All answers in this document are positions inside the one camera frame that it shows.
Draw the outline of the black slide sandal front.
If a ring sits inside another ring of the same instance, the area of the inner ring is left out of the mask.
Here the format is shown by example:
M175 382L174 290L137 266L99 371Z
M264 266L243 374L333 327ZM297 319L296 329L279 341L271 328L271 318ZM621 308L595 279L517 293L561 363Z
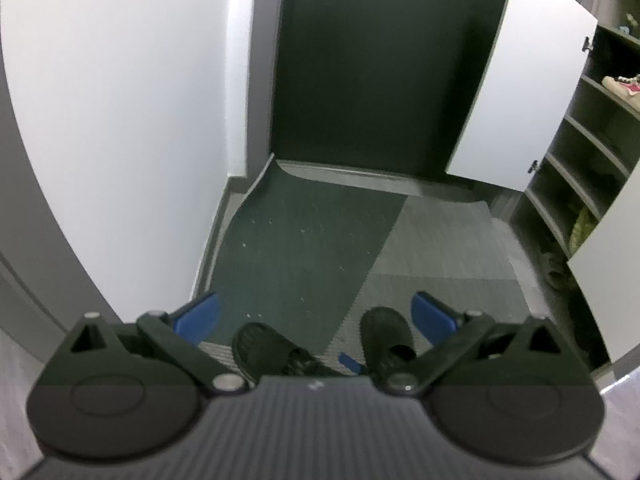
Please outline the black slide sandal front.
M392 308L374 307L364 312L359 331L367 371L376 384L416 359L409 324Z

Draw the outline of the black slide sandal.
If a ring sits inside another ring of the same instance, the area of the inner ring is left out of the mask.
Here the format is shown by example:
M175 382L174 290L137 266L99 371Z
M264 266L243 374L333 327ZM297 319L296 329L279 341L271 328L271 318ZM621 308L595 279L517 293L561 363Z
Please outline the black slide sandal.
M376 384L416 359L409 324L392 308L374 307L364 312L359 331L367 371Z
M231 341L233 361L254 384L262 376L343 377L267 324L250 322Z

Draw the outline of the black slide sandal back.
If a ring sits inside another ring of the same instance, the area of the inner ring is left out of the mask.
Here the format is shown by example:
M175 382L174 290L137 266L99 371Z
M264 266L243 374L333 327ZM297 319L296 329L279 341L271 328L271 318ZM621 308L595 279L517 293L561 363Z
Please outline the black slide sandal back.
M250 322L231 341L233 361L254 384L262 376L343 377L267 324Z

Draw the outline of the grey striped floor mat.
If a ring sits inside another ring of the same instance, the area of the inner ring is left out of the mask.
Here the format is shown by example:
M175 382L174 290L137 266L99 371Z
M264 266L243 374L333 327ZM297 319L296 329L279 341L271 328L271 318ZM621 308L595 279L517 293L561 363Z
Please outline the grey striped floor mat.
M408 314L419 290L456 310L482 310L499 321L549 313L522 244L504 222L491 217L485 204L405 199L342 324L326 351L316 354L326 364L337 366L341 352L360 359L360 316L377 306ZM224 361L231 358L230 344L206 340L203 349Z

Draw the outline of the dark green floor mat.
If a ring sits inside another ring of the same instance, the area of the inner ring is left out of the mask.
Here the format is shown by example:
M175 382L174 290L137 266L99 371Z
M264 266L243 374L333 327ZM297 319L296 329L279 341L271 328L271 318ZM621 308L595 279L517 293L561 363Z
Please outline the dark green floor mat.
M263 322L314 354L326 351L395 225L401 194L319 182L272 162L232 217L210 287L230 344Z

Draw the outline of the dark shoe under cabinet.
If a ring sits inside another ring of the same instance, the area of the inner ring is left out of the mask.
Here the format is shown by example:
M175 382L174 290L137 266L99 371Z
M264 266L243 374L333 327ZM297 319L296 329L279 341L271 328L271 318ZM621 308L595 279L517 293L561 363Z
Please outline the dark shoe under cabinet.
M567 274L563 259L554 252L543 252L539 256L542 276L554 290L566 289Z

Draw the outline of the right white cabinet door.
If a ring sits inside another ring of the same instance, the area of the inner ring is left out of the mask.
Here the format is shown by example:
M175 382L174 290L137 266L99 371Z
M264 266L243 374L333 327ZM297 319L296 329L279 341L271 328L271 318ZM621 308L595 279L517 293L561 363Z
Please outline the right white cabinet door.
M639 174L639 168L632 170L608 212L568 262L613 362L639 345Z

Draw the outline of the white cabinet door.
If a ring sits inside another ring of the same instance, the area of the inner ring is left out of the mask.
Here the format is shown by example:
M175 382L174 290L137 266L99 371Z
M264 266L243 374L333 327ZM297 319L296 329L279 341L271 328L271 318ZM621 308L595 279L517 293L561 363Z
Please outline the white cabinet door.
M506 0L447 174L525 191L573 99L597 24L576 0Z
M639 345L639 174L639 168L632 170L608 212L568 262L613 362Z

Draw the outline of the yellow-green shoe on shelf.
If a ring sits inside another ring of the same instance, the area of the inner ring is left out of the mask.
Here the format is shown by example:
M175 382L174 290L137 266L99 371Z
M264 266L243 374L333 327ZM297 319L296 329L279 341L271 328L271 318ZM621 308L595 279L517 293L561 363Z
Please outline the yellow-green shoe on shelf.
M570 240L568 241L568 249L571 255L575 255L580 246L585 243L586 239L596 228L598 222L593 217L591 211L584 207L579 211L578 217L574 223Z

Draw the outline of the grey shoe cabinet shelves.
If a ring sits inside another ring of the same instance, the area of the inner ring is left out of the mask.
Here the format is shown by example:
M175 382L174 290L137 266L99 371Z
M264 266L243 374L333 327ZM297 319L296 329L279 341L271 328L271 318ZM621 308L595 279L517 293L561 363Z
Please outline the grey shoe cabinet shelves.
M639 111L602 79L631 78L638 69L639 40L623 27L598 25L570 105L514 211L541 275L539 256L554 252L564 261L568 289L576 286L568 241L579 211L587 207L599 223L639 160Z

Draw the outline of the dark entrance door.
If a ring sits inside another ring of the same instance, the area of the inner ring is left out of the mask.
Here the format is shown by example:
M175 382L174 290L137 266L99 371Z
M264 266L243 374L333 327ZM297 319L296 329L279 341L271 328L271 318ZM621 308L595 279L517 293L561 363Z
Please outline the dark entrance door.
M445 175L506 0L284 0L280 159Z

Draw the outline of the pink white sneaker on shelf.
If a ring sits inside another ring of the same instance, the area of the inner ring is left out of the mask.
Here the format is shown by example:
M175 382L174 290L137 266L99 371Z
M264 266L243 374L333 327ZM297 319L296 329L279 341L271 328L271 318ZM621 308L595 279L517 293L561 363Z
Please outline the pink white sneaker on shelf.
M640 110L640 75L625 78L606 76L602 79L603 87L618 96L634 110Z

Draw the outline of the left white cabinet door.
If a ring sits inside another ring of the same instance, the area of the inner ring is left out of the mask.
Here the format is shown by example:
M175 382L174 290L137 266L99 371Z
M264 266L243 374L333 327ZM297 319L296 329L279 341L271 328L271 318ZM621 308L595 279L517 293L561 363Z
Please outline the left white cabinet door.
M573 99L597 24L576 0L506 0L447 174L525 191Z

